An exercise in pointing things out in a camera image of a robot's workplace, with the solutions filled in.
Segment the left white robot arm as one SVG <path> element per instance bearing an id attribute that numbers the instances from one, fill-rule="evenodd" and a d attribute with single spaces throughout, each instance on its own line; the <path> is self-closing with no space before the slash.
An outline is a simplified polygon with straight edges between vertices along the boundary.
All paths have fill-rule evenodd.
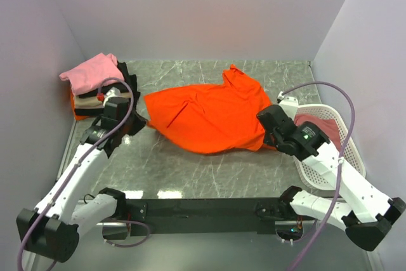
<path id="1" fill-rule="evenodd" d="M 53 188 L 34 209 L 18 214 L 19 270 L 25 251 L 63 263 L 97 223 L 109 218 L 128 220 L 126 195 L 118 190 L 105 188 L 90 203 L 81 208 L 76 205 L 122 138 L 137 134 L 145 124 L 136 113 L 134 98 L 105 99 L 102 115 L 83 133 L 74 157 Z"/>

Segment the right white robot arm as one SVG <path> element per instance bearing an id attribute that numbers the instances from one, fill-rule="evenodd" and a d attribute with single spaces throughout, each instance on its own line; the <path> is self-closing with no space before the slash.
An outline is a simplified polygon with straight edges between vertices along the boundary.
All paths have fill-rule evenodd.
<path id="1" fill-rule="evenodd" d="M 319 220 L 331 210 L 328 223 L 345 231 L 363 250 L 375 250 L 405 212 L 405 201 L 390 198 L 370 184 L 339 155 L 334 143 L 316 124 L 305 121 L 295 125 L 279 105 L 265 108 L 257 118 L 268 142 L 316 171 L 332 188 L 339 190 L 344 201 L 334 203 L 298 187 L 288 188 L 280 200 L 296 214 Z"/>

